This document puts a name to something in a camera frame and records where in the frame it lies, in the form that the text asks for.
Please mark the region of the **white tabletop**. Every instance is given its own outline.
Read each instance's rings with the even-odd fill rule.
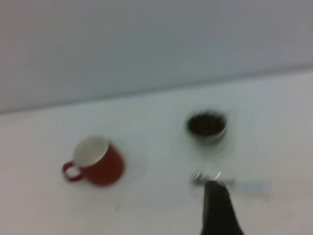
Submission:
[[[3,115],[0,233],[199,234],[202,191],[190,176],[221,171],[291,186],[266,196],[232,192],[247,235],[311,235],[312,101],[309,71]],[[219,146],[199,146],[184,130],[186,116],[202,108],[229,114]],[[125,157],[125,175],[112,187],[61,175],[90,135],[110,138]]]

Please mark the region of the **spoon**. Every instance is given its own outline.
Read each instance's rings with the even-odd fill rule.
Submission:
[[[219,172],[218,176],[213,179],[208,174],[198,172],[192,177],[192,184],[195,186],[203,186],[206,182],[210,180],[217,180],[221,172]],[[224,183],[227,187],[231,187],[234,189],[240,190],[250,190],[250,191],[268,191],[269,184],[266,182],[256,182],[256,181],[236,181],[234,179],[220,179],[218,180]]]

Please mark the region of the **red mug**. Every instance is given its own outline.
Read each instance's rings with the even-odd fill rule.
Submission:
[[[80,174],[71,177],[67,170],[78,167]],[[96,185],[111,185],[123,174],[124,161],[111,145],[102,137],[89,137],[81,141],[74,150],[73,160],[63,165],[63,174],[70,181],[87,179]]]

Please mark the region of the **black object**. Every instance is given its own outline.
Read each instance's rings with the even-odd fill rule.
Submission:
[[[204,186],[203,227],[201,235],[244,235],[226,186],[208,181]]]
[[[202,113],[192,116],[187,122],[188,130],[198,136],[213,136],[224,130],[226,120],[216,113]]]

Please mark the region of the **gray wall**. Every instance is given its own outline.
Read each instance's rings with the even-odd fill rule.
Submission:
[[[312,0],[2,0],[0,111],[313,62]]]

